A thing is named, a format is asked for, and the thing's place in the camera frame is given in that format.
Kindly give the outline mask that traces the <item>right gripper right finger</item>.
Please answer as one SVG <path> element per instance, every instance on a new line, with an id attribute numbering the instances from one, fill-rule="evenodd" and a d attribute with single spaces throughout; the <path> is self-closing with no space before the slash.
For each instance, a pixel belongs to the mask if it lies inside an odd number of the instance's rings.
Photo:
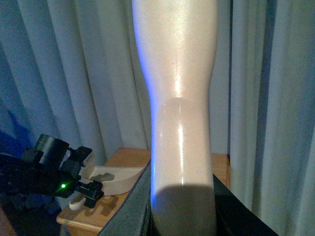
<path id="1" fill-rule="evenodd" d="M 213 177 L 218 236 L 277 235 L 247 209 L 216 176 Z"/>

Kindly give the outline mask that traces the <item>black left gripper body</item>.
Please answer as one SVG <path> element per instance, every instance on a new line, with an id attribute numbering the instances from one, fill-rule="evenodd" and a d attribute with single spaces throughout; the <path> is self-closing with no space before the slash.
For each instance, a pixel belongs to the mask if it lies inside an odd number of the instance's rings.
<path id="1" fill-rule="evenodd" d="M 62 198 L 78 192 L 79 173 L 84 165 L 70 160 L 67 142 L 42 134 L 34 148 L 25 150 L 22 160 L 30 164 L 23 186 L 26 192 Z"/>

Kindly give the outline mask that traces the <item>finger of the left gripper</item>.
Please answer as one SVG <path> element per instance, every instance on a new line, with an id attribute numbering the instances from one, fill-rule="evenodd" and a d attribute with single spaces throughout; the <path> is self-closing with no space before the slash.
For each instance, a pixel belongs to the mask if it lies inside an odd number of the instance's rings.
<path id="1" fill-rule="evenodd" d="M 93 180 L 89 183 L 78 183 L 78 192 L 83 194 L 86 198 L 84 206 L 94 208 L 98 200 L 103 197 L 103 185 L 101 182 Z"/>
<path id="2" fill-rule="evenodd" d="M 84 146 L 80 146 L 77 149 L 70 148 L 70 160 L 79 162 L 81 165 L 86 165 L 91 153 L 92 149 Z"/>

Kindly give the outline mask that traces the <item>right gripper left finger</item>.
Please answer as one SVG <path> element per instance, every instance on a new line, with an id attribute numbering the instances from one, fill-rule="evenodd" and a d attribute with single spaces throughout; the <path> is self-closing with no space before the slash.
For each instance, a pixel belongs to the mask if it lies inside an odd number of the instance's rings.
<path id="1" fill-rule="evenodd" d="M 98 233 L 99 236 L 150 236 L 151 163 L 149 162 L 118 211 Z"/>

